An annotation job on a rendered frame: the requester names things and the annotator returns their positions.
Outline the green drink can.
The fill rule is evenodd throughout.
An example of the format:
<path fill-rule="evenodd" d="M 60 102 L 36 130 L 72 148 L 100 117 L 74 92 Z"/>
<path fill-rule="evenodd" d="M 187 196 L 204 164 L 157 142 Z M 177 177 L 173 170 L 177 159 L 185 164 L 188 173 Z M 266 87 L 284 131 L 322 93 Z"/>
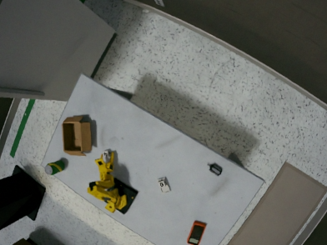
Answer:
<path fill-rule="evenodd" d="M 56 162 L 51 162 L 48 163 L 45 168 L 44 171 L 47 175 L 54 175 L 56 173 L 60 173 L 64 170 L 65 165 L 63 163 L 63 161 L 58 160 Z"/>

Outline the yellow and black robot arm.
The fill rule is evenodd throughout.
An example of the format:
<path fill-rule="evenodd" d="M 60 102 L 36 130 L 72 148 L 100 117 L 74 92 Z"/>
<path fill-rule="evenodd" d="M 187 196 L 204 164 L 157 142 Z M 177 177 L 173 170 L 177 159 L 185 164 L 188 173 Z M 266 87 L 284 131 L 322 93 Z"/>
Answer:
<path fill-rule="evenodd" d="M 119 197 L 117 188 L 112 189 L 110 191 L 104 190 L 104 189 L 111 188 L 112 185 L 114 186 L 113 175 L 109 174 L 108 172 L 106 173 L 102 172 L 99 174 L 99 176 L 100 176 L 100 181 L 94 181 L 88 184 L 89 185 L 88 193 L 93 195 L 99 200 L 107 201 L 108 204 L 106 208 L 109 211 L 113 212 L 116 208 L 121 210 L 122 207 L 127 205 L 127 195 L 124 194 L 123 196 Z"/>

